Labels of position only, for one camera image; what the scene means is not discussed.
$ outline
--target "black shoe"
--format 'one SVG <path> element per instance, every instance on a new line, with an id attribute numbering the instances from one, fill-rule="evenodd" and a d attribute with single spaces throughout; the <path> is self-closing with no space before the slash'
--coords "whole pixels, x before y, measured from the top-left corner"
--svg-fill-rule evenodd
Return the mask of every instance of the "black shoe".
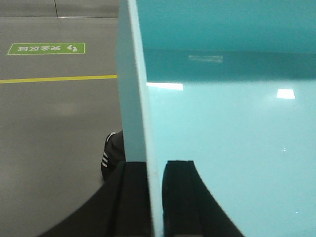
<path id="1" fill-rule="evenodd" d="M 109 175 L 112 173 L 112 171 L 116 168 L 115 165 L 113 165 L 109 161 L 109 156 L 107 155 L 107 145 L 110 141 L 110 139 L 116 134 L 116 132 L 111 132 L 107 138 L 105 139 L 105 144 L 104 144 L 104 153 L 101 161 L 101 172 L 102 172 L 102 177 L 104 180 L 106 180 Z"/>

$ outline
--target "gray floor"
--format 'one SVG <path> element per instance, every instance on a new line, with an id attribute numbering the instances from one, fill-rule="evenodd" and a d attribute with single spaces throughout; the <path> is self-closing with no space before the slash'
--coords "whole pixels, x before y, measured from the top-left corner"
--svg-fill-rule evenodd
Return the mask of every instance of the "gray floor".
<path id="1" fill-rule="evenodd" d="M 112 75 L 116 19 L 0 18 L 0 79 Z M 8 56 L 14 42 L 85 42 L 85 55 Z M 121 129 L 116 79 L 0 84 L 0 236 L 33 237 L 101 186 Z"/>
<path id="2" fill-rule="evenodd" d="M 118 17 L 119 0 L 1 0 L 1 16 Z"/>

